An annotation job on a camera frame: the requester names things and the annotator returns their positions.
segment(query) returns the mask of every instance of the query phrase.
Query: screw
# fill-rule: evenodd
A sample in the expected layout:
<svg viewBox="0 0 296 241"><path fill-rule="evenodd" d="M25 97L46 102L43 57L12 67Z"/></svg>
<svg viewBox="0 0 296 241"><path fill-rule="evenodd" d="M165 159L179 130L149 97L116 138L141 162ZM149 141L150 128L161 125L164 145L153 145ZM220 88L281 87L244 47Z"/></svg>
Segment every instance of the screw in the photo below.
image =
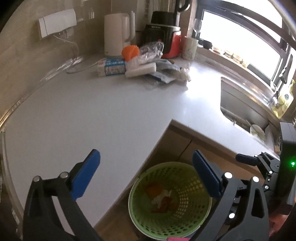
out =
<svg viewBox="0 0 296 241"><path fill-rule="evenodd" d="M68 177L68 173L67 172L62 172L60 174L60 178L67 178Z"/></svg>
<svg viewBox="0 0 296 241"><path fill-rule="evenodd" d="M224 176L228 179L232 178L232 174L230 172L224 173Z"/></svg>
<svg viewBox="0 0 296 241"><path fill-rule="evenodd" d="M254 176L253 181L256 182L256 183L259 182L259 178L257 176Z"/></svg>
<svg viewBox="0 0 296 241"><path fill-rule="evenodd" d="M234 218L235 217L235 214L234 213L230 213L228 217L229 218Z"/></svg>
<svg viewBox="0 0 296 241"><path fill-rule="evenodd" d="M33 178L33 181L34 181L34 182L39 182L39 180L40 180L40 176L35 176L35 177Z"/></svg>

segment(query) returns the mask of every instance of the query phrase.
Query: pink object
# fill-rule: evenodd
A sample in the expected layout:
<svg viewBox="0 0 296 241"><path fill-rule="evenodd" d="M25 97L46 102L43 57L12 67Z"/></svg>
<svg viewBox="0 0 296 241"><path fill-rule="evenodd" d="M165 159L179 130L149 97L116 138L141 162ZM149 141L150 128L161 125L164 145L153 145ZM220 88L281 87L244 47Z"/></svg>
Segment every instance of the pink object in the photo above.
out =
<svg viewBox="0 0 296 241"><path fill-rule="evenodd" d="M190 238L167 238L167 241L188 241Z"/></svg>

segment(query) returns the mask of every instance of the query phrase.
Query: wall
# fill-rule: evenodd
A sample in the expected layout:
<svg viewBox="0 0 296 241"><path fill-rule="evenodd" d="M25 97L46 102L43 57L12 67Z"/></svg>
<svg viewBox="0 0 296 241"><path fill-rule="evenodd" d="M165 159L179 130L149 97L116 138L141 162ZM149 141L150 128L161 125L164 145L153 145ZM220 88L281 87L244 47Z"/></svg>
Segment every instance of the wall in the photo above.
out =
<svg viewBox="0 0 296 241"><path fill-rule="evenodd" d="M83 21L68 40L78 44L82 55L103 49L104 15L111 11L111 0L24 0L0 32L0 118L48 71L73 57L70 43L53 36L40 40L37 23L70 8ZM91 10L94 18L89 19Z"/></svg>

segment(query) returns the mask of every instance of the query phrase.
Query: electric kettle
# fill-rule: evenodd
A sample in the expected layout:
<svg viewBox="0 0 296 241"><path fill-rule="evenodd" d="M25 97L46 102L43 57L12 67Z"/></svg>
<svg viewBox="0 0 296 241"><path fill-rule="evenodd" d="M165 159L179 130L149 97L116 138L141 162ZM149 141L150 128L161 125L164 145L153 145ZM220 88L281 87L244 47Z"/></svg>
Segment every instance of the electric kettle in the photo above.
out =
<svg viewBox="0 0 296 241"><path fill-rule="evenodd" d="M135 37L135 13L115 13L105 15L104 50L106 56L120 56L122 49L130 45Z"/></svg>

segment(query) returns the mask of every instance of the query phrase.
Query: stainless steel sink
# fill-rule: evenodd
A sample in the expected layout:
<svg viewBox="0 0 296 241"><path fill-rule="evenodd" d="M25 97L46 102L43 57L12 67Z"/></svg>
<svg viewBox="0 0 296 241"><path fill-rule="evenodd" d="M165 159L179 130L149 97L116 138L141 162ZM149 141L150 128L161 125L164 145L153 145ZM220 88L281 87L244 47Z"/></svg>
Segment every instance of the stainless steel sink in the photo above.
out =
<svg viewBox="0 0 296 241"><path fill-rule="evenodd" d="M256 124L265 130L268 126L277 142L280 130L280 120L268 106L269 96L266 96L254 84L235 81L221 77L221 111L234 123L246 131Z"/></svg>

